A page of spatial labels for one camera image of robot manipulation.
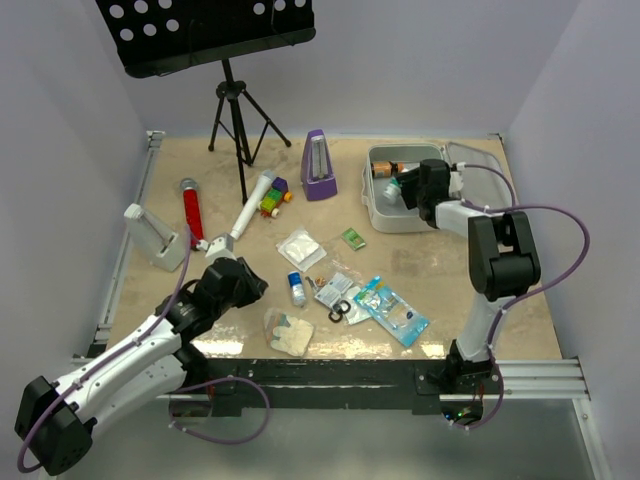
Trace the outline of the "white green tube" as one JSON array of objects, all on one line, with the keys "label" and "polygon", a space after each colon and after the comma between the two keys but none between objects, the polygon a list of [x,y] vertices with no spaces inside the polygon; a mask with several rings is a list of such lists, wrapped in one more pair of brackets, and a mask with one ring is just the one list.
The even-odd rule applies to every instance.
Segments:
[{"label": "white green tube", "polygon": [[395,177],[392,177],[386,185],[382,195],[388,204],[395,204],[401,197],[401,187]]}]

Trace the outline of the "brown bottle orange cap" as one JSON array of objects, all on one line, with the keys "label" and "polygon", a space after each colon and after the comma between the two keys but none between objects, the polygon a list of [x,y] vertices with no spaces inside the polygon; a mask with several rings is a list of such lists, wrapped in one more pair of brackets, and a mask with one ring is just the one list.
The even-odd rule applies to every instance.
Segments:
[{"label": "brown bottle orange cap", "polygon": [[373,179],[391,178],[401,173],[405,168],[402,162],[384,161],[371,162],[370,171]]}]

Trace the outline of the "small white blue bottle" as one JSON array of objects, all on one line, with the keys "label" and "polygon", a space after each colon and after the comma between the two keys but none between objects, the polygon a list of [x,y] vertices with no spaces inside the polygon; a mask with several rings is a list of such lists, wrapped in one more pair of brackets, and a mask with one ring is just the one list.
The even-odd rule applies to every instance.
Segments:
[{"label": "small white blue bottle", "polygon": [[290,272],[287,275],[287,280],[291,291],[292,303],[297,307],[304,307],[306,294],[300,273],[298,271]]}]

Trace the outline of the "white gauze packet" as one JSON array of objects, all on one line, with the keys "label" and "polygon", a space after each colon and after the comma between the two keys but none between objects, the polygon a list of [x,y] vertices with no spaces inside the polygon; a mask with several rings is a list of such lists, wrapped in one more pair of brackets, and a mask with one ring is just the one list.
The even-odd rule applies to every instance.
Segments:
[{"label": "white gauze packet", "polygon": [[279,242],[276,249],[300,272],[306,272],[327,255],[324,247],[303,227]]}]

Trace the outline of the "small green packet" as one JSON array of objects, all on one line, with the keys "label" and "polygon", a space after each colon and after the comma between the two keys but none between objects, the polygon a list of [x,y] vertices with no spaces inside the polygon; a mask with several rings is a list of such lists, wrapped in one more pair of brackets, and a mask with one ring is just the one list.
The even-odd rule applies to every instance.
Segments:
[{"label": "small green packet", "polygon": [[341,234],[341,238],[353,251],[358,251],[366,246],[366,241],[353,228],[346,229]]}]

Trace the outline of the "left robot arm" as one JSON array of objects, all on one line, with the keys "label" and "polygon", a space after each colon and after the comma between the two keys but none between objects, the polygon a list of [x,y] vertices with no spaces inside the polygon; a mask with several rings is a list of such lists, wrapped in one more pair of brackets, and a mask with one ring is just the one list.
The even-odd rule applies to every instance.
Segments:
[{"label": "left robot arm", "polygon": [[112,421],[155,397],[211,393],[218,381],[193,340],[227,311],[261,299],[267,287],[244,258],[218,258],[201,278],[178,280],[156,311],[111,349],[55,381],[32,380],[14,427],[22,441],[18,471],[63,473]]}]

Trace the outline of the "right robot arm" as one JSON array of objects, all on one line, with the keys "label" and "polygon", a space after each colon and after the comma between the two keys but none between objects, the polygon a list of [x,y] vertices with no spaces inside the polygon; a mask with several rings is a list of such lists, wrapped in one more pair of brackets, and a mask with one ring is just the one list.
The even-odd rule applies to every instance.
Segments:
[{"label": "right robot arm", "polygon": [[395,176],[407,208],[416,208],[419,218],[431,228],[467,240],[468,272],[475,297],[470,317],[452,342],[441,374],[459,393],[469,392],[481,375],[491,373],[502,318],[541,277],[527,215],[515,207],[492,213],[462,197],[462,173],[476,167],[426,159]]}]

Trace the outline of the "clear bag with wipes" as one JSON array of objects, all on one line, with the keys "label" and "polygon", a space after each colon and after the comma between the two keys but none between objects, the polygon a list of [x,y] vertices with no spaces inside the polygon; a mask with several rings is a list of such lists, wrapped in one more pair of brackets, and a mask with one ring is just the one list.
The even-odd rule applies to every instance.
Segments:
[{"label": "clear bag with wipes", "polygon": [[345,322],[353,326],[371,318],[354,300],[363,286],[360,274],[355,270],[331,260],[324,265],[322,274],[313,278],[313,282],[313,298],[327,309],[330,322]]}]

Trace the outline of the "purple metronome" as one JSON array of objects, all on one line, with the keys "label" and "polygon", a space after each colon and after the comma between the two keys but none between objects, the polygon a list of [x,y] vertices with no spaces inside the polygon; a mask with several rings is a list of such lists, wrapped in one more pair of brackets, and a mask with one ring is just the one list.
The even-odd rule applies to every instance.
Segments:
[{"label": "purple metronome", "polygon": [[321,129],[307,134],[300,177],[308,201],[325,200],[338,193],[328,142]]}]

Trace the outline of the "white toy microphone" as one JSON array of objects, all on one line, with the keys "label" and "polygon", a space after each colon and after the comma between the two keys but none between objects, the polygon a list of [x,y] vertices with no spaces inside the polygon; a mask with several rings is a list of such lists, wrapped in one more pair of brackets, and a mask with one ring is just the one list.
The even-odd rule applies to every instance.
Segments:
[{"label": "white toy microphone", "polygon": [[248,197],[248,200],[244,204],[241,213],[231,229],[230,236],[234,240],[238,240],[244,233],[253,215],[259,210],[262,199],[271,189],[272,182],[275,178],[276,175],[271,170],[264,170],[258,177],[255,188]]}]

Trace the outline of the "red toy microphone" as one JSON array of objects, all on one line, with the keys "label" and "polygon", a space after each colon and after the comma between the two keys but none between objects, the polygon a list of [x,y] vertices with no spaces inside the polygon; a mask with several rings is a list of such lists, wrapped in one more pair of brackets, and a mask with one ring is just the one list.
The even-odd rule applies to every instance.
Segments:
[{"label": "red toy microphone", "polygon": [[198,185],[192,178],[184,178],[180,182],[180,189],[184,202],[186,223],[191,232],[191,246],[195,248],[197,243],[204,239]]}]

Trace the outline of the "blue plaster packet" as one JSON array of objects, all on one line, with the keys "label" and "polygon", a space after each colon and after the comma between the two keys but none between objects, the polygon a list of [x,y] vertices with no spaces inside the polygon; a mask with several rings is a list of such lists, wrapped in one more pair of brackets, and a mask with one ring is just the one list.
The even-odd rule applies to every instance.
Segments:
[{"label": "blue plaster packet", "polygon": [[354,301],[405,348],[411,347],[429,325],[429,320],[380,276],[362,287]]}]

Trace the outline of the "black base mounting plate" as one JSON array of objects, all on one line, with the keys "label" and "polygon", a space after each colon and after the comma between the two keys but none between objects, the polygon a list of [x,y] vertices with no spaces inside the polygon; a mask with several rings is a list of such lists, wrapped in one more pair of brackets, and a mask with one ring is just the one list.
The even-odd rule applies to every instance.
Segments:
[{"label": "black base mounting plate", "polygon": [[405,410],[437,415],[442,396],[463,399],[497,394],[501,381],[493,366],[488,375],[444,379],[445,360],[312,360],[218,358],[198,362],[171,393],[201,394],[212,414],[237,417],[264,401],[250,380],[261,387],[273,409]]}]

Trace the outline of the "black music stand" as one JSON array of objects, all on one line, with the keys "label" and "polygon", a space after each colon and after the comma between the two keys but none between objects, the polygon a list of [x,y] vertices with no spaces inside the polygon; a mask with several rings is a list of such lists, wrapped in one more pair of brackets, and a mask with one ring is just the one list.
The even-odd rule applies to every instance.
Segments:
[{"label": "black music stand", "polygon": [[219,62],[224,81],[216,88],[218,105],[208,150],[223,129],[235,144],[242,201],[248,200],[244,168],[254,164],[239,99],[245,98],[289,147],[284,135],[234,77],[230,60],[262,51],[293,47],[316,35],[311,1],[98,1],[125,72],[132,78],[164,77]]}]

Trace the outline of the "black handled scissors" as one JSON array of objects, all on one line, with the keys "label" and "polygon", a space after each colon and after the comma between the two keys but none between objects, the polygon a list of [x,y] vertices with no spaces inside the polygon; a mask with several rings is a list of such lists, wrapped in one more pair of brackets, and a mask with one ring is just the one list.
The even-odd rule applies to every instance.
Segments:
[{"label": "black handled scissors", "polygon": [[[321,288],[320,286],[318,286],[315,283],[315,280],[313,280],[310,277],[306,277],[307,283],[309,284],[309,286],[312,289],[313,292],[313,298],[315,293]],[[333,323],[339,323],[345,316],[347,313],[349,313],[351,311],[351,304],[350,302],[346,299],[346,294],[343,296],[342,300],[335,304],[334,307],[332,309],[328,309],[328,319],[333,322]]]}]

